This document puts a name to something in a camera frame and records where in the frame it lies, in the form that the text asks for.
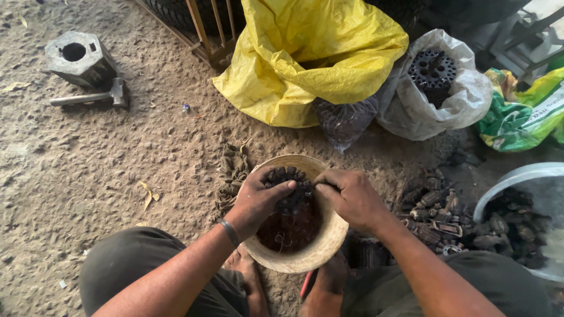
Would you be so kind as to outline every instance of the round bamboo basket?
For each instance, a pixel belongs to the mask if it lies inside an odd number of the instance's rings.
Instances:
[[[271,158],[258,165],[253,171],[269,165],[295,166],[298,170],[306,172],[307,178],[312,181],[327,168],[313,157],[290,154]],[[314,192],[314,196],[323,217],[321,229],[314,241],[298,252],[284,254],[265,247],[255,235],[244,241],[243,245],[258,263],[276,272],[297,274],[320,267],[337,253],[345,240],[349,224],[335,213],[330,202],[320,193]]]

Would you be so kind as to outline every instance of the clear plastic bag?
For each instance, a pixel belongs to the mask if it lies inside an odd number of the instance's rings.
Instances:
[[[375,95],[360,102],[345,104],[333,104],[316,98],[311,105],[325,136],[340,154],[362,136],[378,112]]]
[[[456,77],[440,109],[429,103],[407,71],[422,50],[444,51],[456,66]],[[389,132],[410,140],[426,140],[453,129],[462,129],[483,118],[492,102],[491,81],[476,70],[474,53],[444,30],[432,30],[412,43],[376,96],[380,109],[376,119]]]

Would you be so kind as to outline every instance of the hexagonal metal block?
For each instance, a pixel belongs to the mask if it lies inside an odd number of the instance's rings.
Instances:
[[[94,34],[68,31],[45,47],[49,70],[66,81],[100,87],[117,77],[112,55]]]

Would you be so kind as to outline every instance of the dry leaf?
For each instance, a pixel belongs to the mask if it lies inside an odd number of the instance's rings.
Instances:
[[[24,17],[21,15],[21,13],[17,13],[17,18],[20,19],[21,23],[27,28],[28,27],[28,22],[24,19]]]
[[[145,208],[143,208],[143,211],[145,211],[147,210],[147,207],[151,203],[151,200],[153,199],[153,195],[151,194],[151,190],[149,189],[149,187],[147,187],[147,184],[143,183],[140,180],[138,180],[138,182],[139,184],[143,185],[143,188],[145,188]]]
[[[32,83],[30,82],[14,82],[12,84],[10,84],[10,86],[0,90],[0,91],[16,91],[16,90],[20,90],[23,88],[26,88],[27,86],[31,85]]]

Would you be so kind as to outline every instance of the green plastic bag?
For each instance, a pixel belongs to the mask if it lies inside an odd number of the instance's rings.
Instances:
[[[500,152],[519,152],[539,145],[549,134],[564,144],[564,68],[537,79],[523,93],[512,93],[516,81],[508,71],[491,68],[490,110],[476,122],[480,137]]]

